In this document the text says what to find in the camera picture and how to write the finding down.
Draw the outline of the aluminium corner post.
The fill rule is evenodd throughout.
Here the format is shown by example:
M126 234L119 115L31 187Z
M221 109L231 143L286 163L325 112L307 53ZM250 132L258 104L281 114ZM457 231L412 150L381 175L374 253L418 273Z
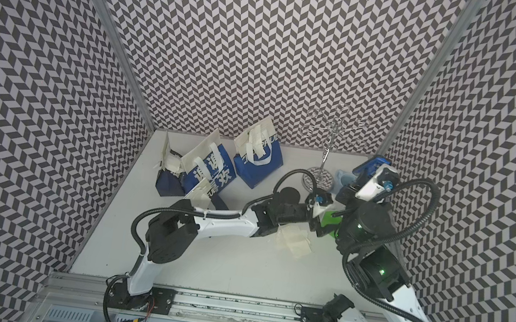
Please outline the aluminium corner post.
M428 65L424 75L420 78L415 87L412 96L407 100L405 107L395 118L392 127L385 136L381 145L378 147L375 155L383 156L386 154L391 145L397 139L400 132L414 113L414 110L421 102L421 99L432 85L441 67L447 62L447 59L453 52L453 49L458 45L463 34L467 31L469 25L472 23L482 5L487 0L468 0L466 6L459 13L457 21L452 25L451 30L443 40L440 48L438 48L436 55L431 63Z
M122 43L122 39L116 29L116 24L112 19L110 9L107 6L107 2L106 0L91 0L91 2L94 5L95 12L99 16L106 36L114 50L115 57L119 62L125 81L127 82L135 103L144 119L144 123L148 126L151 132L154 132L156 130L155 123L150 114L146 100L142 95L139 82L134 74L132 65Z

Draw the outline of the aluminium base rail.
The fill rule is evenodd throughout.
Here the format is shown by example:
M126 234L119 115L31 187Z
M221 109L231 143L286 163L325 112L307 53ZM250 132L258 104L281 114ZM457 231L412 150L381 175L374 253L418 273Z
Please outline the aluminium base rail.
M155 285L131 296L126 280L106 281L104 305L129 314L191 322L324 322L316 305Z

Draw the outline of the blue black stapler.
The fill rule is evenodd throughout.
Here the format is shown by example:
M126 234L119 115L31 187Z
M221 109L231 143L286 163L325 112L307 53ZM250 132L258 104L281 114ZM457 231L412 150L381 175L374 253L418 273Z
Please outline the blue black stapler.
M352 170L352 174L356 177L360 176L368 176L372 177L378 168L380 168L382 165L391 165L390 160L387 160L386 158L382 156L373 156L358 167L355 167Z

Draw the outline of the navy bag with white handles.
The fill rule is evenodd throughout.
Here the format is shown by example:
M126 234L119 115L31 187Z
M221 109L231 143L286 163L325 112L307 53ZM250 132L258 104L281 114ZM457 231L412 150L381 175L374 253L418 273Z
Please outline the navy bag with white handles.
M183 197L185 170L181 163L182 154L173 150L170 145L169 134L165 133L155 188L161 197Z

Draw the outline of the chrome mug tree stand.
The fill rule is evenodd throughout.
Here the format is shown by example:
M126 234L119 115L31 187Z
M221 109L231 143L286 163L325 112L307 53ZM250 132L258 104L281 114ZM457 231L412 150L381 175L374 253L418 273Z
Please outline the chrome mug tree stand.
M321 165L310 167L307 171L314 176L319 189L331 192L335 178L326 169L327 160L334 151L337 142L342 138L349 139L352 136L359 136L368 126L368 118L363 115L353 115L351 108L340 105L331 109L313 108L308 112L307 124L304 125L304 132L312 135L315 132L326 133Z

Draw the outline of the blue cream tote bag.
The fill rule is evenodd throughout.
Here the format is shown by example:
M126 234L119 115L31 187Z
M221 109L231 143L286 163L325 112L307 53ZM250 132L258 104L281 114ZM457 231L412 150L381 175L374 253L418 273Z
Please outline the blue cream tote bag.
M182 186L186 194L196 186L202 186L205 181L211 186L211 194L220 193L236 179L233 162L220 136L220 131L215 129L181 158L184 172Z

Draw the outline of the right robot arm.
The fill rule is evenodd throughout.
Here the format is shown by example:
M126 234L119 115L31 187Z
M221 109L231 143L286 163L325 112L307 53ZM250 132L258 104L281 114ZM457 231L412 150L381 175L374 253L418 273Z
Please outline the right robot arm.
M430 201L411 225L397 231L386 199L418 185L428 188ZM341 220L335 241L342 255L342 270L356 293L382 309L388 322L430 322L402 261L389 245L419 231L431 219L439 200L440 190L432 180L414 179L366 200L355 198L335 213ZM349 306L336 308L332 318L336 322L367 322Z

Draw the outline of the navy tote bag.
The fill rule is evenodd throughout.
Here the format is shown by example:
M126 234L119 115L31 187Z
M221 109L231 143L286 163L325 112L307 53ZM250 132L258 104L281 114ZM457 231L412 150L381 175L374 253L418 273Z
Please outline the navy tote bag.
M201 180L193 189L191 189L185 198L195 207L208 210L213 208L218 211L227 211L229 207L222 200L219 194L212 191L212 185L208 180Z

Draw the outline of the aluminium corner post right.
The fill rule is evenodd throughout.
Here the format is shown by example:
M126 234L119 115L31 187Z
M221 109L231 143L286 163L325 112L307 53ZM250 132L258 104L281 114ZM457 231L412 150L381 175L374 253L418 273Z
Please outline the aluminium corner post right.
M452 25L451 30L443 40L440 48L438 48L436 55L431 63L428 65L424 75L420 78L415 87L412 96L407 100L405 107L395 118L392 127L385 136L381 145L378 147L375 155L383 156L386 154L391 145L397 139L400 132L414 113L414 110L421 102L421 99L432 85L441 67L447 62L447 59L453 52L453 49L458 45L463 34L467 31L469 25L472 23L482 5L487 0L468 0L466 6L459 13L457 21Z

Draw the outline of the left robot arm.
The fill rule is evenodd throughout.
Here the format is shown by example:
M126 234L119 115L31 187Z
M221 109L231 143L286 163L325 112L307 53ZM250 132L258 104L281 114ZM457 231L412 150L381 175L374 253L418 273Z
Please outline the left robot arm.
M131 223L131 237L140 252L131 271L106 280L106 308L151 310L154 280L164 265L180 258L195 241L238 236L266 237L290 224L308 224L320 232L323 210L333 204L330 192L313 174L294 169L274 186L272 194L256 198L243 209L206 210L180 200L172 206L140 213Z

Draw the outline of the light blue ceramic mug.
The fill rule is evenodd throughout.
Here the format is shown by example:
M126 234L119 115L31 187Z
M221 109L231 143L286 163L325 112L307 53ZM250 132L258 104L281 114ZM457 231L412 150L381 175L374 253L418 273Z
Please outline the light blue ceramic mug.
M351 172L338 170L335 174L333 192L338 193L344 186L351 185L356 180L356 176Z

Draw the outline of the royal blue tote bag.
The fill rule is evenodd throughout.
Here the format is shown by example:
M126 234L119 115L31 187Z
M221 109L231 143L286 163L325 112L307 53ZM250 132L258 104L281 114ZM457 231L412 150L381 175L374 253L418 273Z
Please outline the royal blue tote bag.
M251 189L283 165L279 136L272 120L266 117L234 139L236 173Z

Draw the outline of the aluminium corner post left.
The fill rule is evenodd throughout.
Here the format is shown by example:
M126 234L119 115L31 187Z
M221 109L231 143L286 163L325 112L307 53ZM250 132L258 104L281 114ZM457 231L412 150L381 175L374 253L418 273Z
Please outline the aluminium corner post left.
M156 130L155 123L150 114L146 100L142 95L139 82L134 74L132 65L122 43L122 39L116 29L116 24L112 19L110 9L107 6L107 2L106 0L91 0L91 2L94 5L95 12L99 16L106 36L114 50L115 57L119 62L125 81L127 82L135 103L144 119L144 123L148 126L151 132L154 132Z

